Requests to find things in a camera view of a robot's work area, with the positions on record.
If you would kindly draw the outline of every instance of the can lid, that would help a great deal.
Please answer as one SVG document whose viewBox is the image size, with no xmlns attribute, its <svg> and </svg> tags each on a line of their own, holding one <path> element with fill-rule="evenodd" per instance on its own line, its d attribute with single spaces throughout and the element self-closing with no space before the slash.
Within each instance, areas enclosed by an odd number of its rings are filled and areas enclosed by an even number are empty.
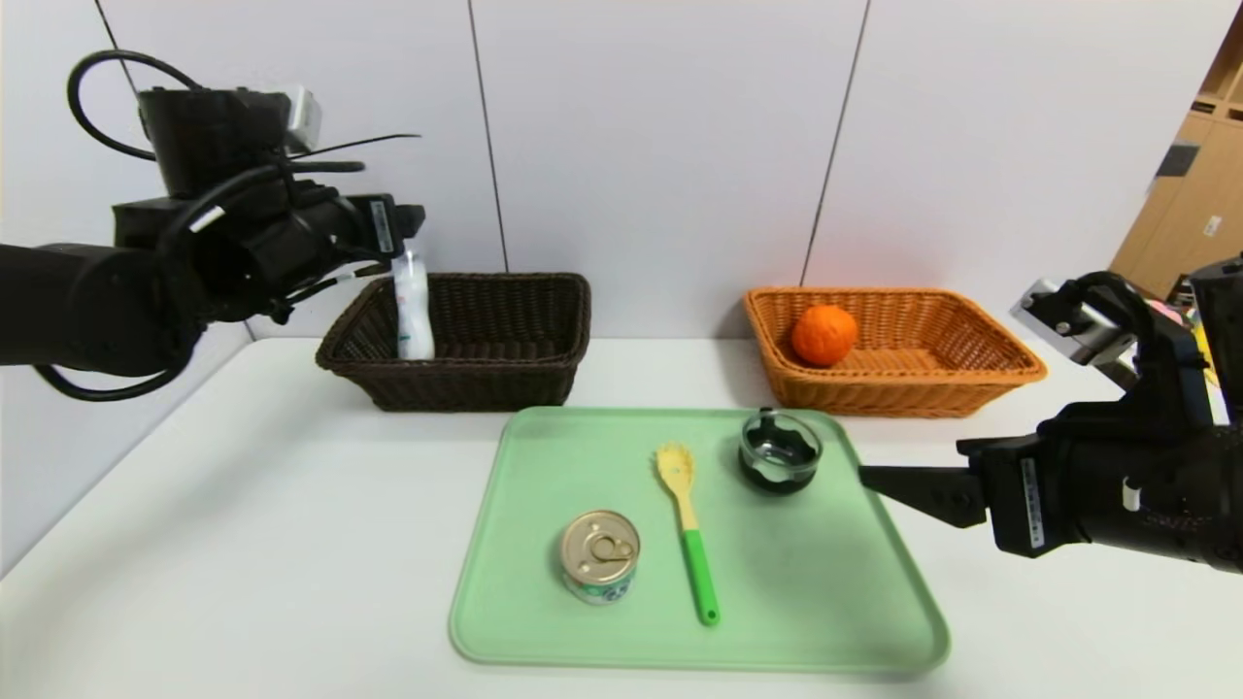
<svg viewBox="0 0 1243 699">
<path fill-rule="evenodd" d="M 561 539 L 561 563 L 583 585 L 622 580 L 638 560 L 639 532 L 630 520 L 610 510 L 579 515 Z"/>
</svg>

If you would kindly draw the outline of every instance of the green handle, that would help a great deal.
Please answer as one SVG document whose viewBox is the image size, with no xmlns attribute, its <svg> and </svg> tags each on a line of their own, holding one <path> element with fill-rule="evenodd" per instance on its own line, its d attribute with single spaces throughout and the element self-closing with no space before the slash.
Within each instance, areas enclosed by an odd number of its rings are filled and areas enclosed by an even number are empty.
<svg viewBox="0 0 1243 699">
<path fill-rule="evenodd" d="M 691 590 L 695 592 L 695 607 L 704 626 L 721 623 L 721 608 L 716 603 L 716 590 L 712 588 L 712 573 L 707 572 L 707 553 L 704 552 L 704 537 L 697 529 L 682 532 L 682 552 L 686 555 L 686 567 L 691 572 Z"/>
</svg>

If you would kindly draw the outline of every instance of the small glass jar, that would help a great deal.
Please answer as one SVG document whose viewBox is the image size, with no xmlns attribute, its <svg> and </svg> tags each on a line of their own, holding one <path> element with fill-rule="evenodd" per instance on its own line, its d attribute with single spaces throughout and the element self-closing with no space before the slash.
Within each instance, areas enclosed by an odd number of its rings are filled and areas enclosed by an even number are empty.
<svg viewBox="0 0 1243 699">
<path fill-rule="evenodd" d="M 807 488 L 815 475 L 823 444 L 803 420 L 761 408 L 742 424 L 738 465 L 747 480 L 778 495 Z"/>
</svg>

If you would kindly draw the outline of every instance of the tin can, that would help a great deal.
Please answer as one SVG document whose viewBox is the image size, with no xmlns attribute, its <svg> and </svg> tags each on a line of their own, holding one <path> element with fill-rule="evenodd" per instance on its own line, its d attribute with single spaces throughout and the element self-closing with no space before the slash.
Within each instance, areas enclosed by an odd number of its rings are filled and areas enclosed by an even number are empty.
<svg viewBox="0 0 1243 699">
<path fill-rule="evenodd" d="M 584 512 L 561 537 L 562 580 L 588 604 L 612 604 L 625 597 L 639 562 L 639 532 L 610 510 Z"/>
</svg>

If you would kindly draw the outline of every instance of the white table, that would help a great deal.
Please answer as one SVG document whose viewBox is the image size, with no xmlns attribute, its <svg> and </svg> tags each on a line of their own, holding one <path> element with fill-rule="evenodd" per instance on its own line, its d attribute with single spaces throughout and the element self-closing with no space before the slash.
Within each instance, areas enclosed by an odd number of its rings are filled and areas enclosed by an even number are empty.
<svg viewBox="0 0 1243 699">
<path fill-rule="evenodd" d="M 1101 546 L 1028 561 L 894 502 L 953 636 L 917 680 L 471 664 L 447 616 L 507 415 L 380 413 L 316 347 L 247 347 L 4 580 L 0 697 L 1238 695 L 1243 580 Z M 1049 378 L 970 419 L 843 422 L 866 463 L 962 465 L 955 439 L 1117 397 L 1038 351 Z M 597 340 L 571 403 L 772 397 L 747 341 Z"/>
</svg>

